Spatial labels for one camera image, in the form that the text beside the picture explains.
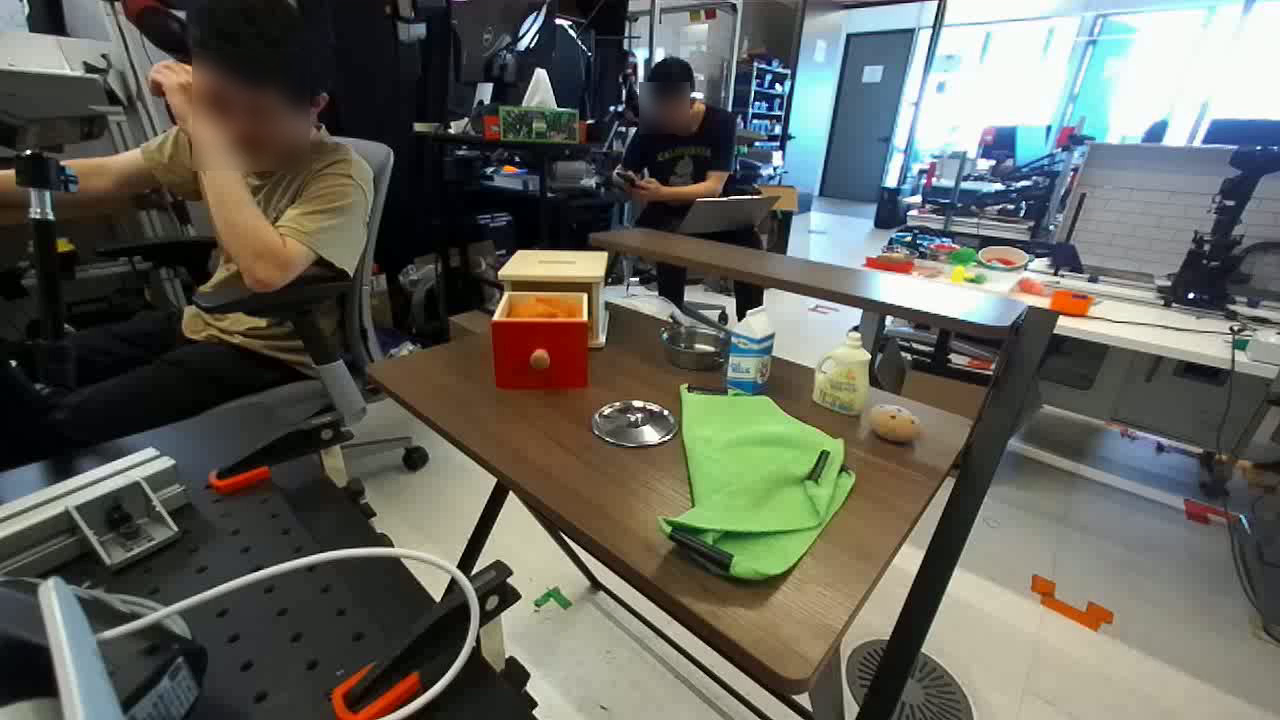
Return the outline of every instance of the box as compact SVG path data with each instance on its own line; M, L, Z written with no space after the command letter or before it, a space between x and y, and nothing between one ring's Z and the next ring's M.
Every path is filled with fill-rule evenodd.
M586 293L593 350L604 350L604 274L606 253L517 253L495 281L507 293Z
M498 110L507 145L580 145L580 113L572 110Z
M495 388L586 388L586 296L507 293L493 315Z

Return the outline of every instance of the black t-shirt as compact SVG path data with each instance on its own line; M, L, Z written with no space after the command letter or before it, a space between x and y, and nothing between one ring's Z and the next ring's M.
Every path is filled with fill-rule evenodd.
M624 167L634 176L653 176L658 186L701 186L711 174L732 174L735 118L723 110L704 113L704 124L690 135L662 134L655 119L643 119ZM689 205L648 205L639 225L670 229L680 225Z

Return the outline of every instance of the hand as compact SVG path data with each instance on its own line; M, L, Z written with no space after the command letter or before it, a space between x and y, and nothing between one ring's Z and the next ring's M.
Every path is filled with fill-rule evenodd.
M648 174L628 189L628 200L634 205L658 205L669 200L669 186L653 179Z
M187 128L193 119L187 65L159 59L148 80L153 80L153 96L168 105L172 124Z

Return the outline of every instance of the door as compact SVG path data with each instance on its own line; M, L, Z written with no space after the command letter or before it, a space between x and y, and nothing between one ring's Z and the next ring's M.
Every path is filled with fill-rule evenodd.
M824 195L875 200L891 152L894 110L916 33L855 33L845 44L841 96L829 141Z

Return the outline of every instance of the man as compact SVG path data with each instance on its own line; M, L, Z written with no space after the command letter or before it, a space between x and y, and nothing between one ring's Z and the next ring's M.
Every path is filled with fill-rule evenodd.
M60 195L202 200L218 266L202 290L280 293L303 274L350 276L368 245L373 174L315 128L324 92L308 78L292 0L209 0L193 13L187 65L157 65L153 92L176 128L144 150L67 159ZM0 174L0 205L25 205ZM198 311L137 315L67 341L75 388L32 392L0 361L0 463L82 452L310 371L280 320Z
M639 124L624 156L624 167L631 174L624 193L643 205L634 220L639 229L680 229L701 195L723 195L735 152L735 118L701 105L690 88L690 65L680 57L653 65L643 80L653 118ZM748 248L761 245L756 229L711 240ZM685 306L685 286L685 269L655 269L655 290L662 300ZM761 300L763 290L735 286L735 315L748 315L753 307L761 307Z

